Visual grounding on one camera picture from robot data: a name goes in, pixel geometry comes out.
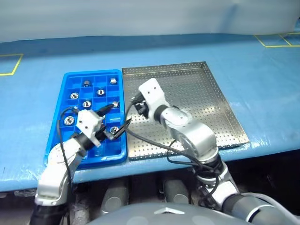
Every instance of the black cable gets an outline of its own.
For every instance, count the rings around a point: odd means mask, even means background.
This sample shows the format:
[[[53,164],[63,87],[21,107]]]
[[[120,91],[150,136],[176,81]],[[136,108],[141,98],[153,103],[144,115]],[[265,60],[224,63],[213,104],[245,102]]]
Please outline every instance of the black cable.
[[[125,112],[125,120],[127,120],[127,116],[128,116],[129,110],[131,109],[132,106],[133,106],[133,104],[132,104],[132,102],[131,102],[131,103],[129,104],[129,106],[128,106],[126,112]],[[160,144],[160,143],[157,143],[157,142],[152,141],[152,140],[150,140],[150,139],[147,139],[147,138],[145,138],[145,137],[142,137],[142,136],[140,136],[140,135],[134,133],[133,131],[131,131],[129,128],[127,128],[126,131],[127,131],[127,133],[129,133],[130,135],[132,135],[133,137],[135,137],[135,138],[137,138],[137,139],[140,139],[140,140],[142,140],[142,141],[144,141],[144,142],[147,142],[147,143],[149,143],[149,144],[155,145],[155,146],[157,146],[157,147],[160,147],[160,148],[163,148],[163,149],[167,149],[167,160],[168,160],[169,162],[171,162],[171,163],[175,163],[175,164],[183,164],[183,165],[198,166],[198,167],[199,167],[199,170],[206,169],[206,171],[203,171],[203,172],[210,172],[210,173],[212,173],[212,174],[215,175],[216,183],[215,183],[214,188],[212,189],[212,191],[210,191],[208,194],[206,194],[206,195],[204,196],[204,198],[202,198],[202,199],[198,202],[198,204],[201,204],[204,200],[206,200],[207,198],[211,197],[211,196],[215,193],[215,191],[216,191],[216,189],[217,189],[217,187],[218,187],[218,185],[219,185],[219,172],[218,172],[215,168],[212,168],[212,167],[210,167],[210,166],[207,166],[207,165],[204,165],[204,164],[200,163],[195,157],[193,157],[193,156],[191,156],[191,155],[189,155],[189,154],[187,154],[187,153],[185,153],[185,152],[182,152],[182,151],[179,151],[179,150],[177,150],[177,149],[171,148],[171,145],[172,145],[176,140],[173,140],[169,146],[165,146],[165,145],[163,145],[163,144]],[[169,158],[169,151],[173,151],[173,152],[175,152],[175,153],[178,153],[178,154],[180,154],[180,155],[183,155],[183,156],[189,158],[189,159],[191,160],[191,162],[181,162],[181,161],[174,161],[174,160],[171,160],[171,159]]]
[[[175,139],[174,139],[173,141],[171,141],[169,147],[171,147],[172,144],[174,144],[175,142],[176,142]],[[194,165],[194,166],[197,166],[196,163],[192,163],[192,162],[183,162],[183,161],[175,161],[175,160],[171,160],[171,159],[170,159],[170,154],[169,154],[169,153],[170,153],[170,150],[168,149],[168,150],[167,150],[167,160],[168,160],[168,162],[170,162],[170,163],[174,163],[174,164],[182,164],[182,165]]]
[[[74,109],[73,106],[70,106],[70,107],[67,107],[65,108],[63,111],[61,111],[60,113],[60,119],[63,118],[64,114],[68,111],[68,110],[71,110],[71,109]],[[64,146],[63,146],[63,140],[62,140],[62,135],[61,135],[61,130],[60,130],[60,119],[57,120],[56,122],[56,129],[57,129],[57,135],[60,139],[60,148],[61,148],[61,151],[62,151],[62,156],[64,158],[64,162],[65,162],[65,165],[66,165],[66,168],[67,168],[67,176],[68,176],[68,186],[67,186],[67,189],[68,189],[68,192],[67,192],[67,202],[69,202],[69,198],[71,197],[71,185],[72,185],[72,179],[71,179],[71,170],[69,168],[69,165],[68,165],[68,160],[67,160],[67,157],[66,157],[66,154],[65,154],[65,150],[64,150]],[[68,209],[67,210],[67,225],[70,225],[70,210]]]

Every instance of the blue plastic tray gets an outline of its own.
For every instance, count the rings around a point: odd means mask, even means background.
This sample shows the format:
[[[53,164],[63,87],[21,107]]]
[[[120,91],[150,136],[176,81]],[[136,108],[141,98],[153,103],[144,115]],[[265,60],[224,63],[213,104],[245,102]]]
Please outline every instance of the blue plastic tray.
[[[110,78],[116,78],[116,84],[110,84]],[[91,87],[83,87],[83,81],[89,80]],[[97,90],[105,90],[102,97],[97,95]],[[79,94],[78,99],[71,99],[70,95],[73,92]],[[56,104],[54,118],[48,138],[44,161],[47,163],[50,150],[59,143],[59,138],[56,131],[56,121],[60,116],[60,112],[68,106],[77,106],[79,110],[91,109],[83,108],[82,103],[86,100],[92,102],[93,110],[111,104],[113,101],[120,102],[119,108],[113,108],[105,117],[104,123],[107,130],[113,126],[120,127],[124,123],[124,94],[122,73],[119,70],[100,70],[88,72],[73,72],[64,75],[60,94]],[[60,121],[60,128],[63,141],[67,140],[74,132],[79,133],[80,130],[76,127],[76,115],[74,113],[66,113],[65,117],[72,115],[75,122],[71,126],[64,124],[64,119]],[[123,134],[120,138],[114,141],[105,140],[99,148],[94,147],[87,152],[87,156],[82,160],[79,168],[87,168],[107,163],[119,163],[126,159],[127,145],[126,135]]]

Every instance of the stainless steel tray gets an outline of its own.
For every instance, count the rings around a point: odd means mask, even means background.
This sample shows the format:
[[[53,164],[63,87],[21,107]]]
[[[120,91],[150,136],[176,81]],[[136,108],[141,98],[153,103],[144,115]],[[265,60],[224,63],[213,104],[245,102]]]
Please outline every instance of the stainless steel tray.
[[[220,149],[249,142],[206,62],[133,67],[122,70],[126,108],[130,99],[138,92],[138,87],[154,77],[165,92],[166,100],[170,105],[190,112],[195,119],[215,132]],[[133,118],[130,125],[133,132],[165,145],[169,145],[172,141],[163,126],[138,115],[134,107],[131,108],[128,116]],[[130,159],[161,157],[166,154],[165,149],[142,142],[131,135],[127,135],[127,145]],[[173,147],[180,149],[181,146],[176,142]]]

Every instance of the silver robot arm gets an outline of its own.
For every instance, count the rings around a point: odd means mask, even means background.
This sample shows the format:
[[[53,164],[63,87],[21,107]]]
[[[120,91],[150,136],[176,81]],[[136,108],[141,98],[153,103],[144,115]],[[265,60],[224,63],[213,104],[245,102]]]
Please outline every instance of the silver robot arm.
[[[138,113],[162,124],[171,137],[182,144],[185,152],[200,164],[218,171],[216,176],[213,172],[201,173],[194,168],[200,183],[198,190],[203,198],[209,196],[202,206],[223,211],[256,225],[300,224],[294,215],[275,200],[265,195],[259,197],[258,194],[239,193],[227,165],[220,158],[214,132],[205,124],[194,120],[188,112],[170,107],[156,79],[151,78],[143,83],[139,92],[132,99]]]
[[[81,130],[81,133],[73,135],[62,143],[67,166],[61,144],[59,143],[51,149],[48,165],[38,182],[35,196],[36,206],[31,215],[30,225],[60,224],[68,210],[71,192],[70,181],[72,182],[74,173],[86,155],[86,151],[94,146],[99,147],[106,138],[114,140],[125,132],[131,120],[127,120],[114,134],[106,131],[103,119],[113,107],[118,107],[118,103],[114,102],[104,106],[96,112],[93,110],[78,111],[76,126]]]
[[[139,113],[162,124],[171,137],[182,144],[185,152],[196,158],[199,163],[218,170],[217,189],[211,198],[206,200],[205,206],[221,210],[225,199],[238,194],[239,191],[226,164],[221,161],[214,132],[205,124],[193,119],[188,112],[170,107],[156,79],[151,78],[143,83],[139,87],[139,92],[143,96],[140,97],[143,101],[135,103],[135,107],[140,109],[146,105],[148,108],[140,110]],[[197,179],[200,183],[198,189],[203,196],[209,194],[216,186],[216,175],[213,172],[198,173]]]

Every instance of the blue table surface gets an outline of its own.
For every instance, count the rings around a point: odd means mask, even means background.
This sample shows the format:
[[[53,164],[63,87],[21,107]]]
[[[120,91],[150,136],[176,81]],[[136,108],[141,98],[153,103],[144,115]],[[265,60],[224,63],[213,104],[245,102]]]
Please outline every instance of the blue table surface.
[[[73,71],[206,61],[250,139],[244,146],[221,150],[223,160],[300,148],[300,47],[266,48],[254,36],[208,34],[0,44],[0,54],[13,53],[24,56],[13,76],[0,76],[0,191],[37,186],[61,81]],[[0,61],[0,73],[11,64]],[[74,179],[86,182],[180,167],[164,157],[128,160],[77,171]]]

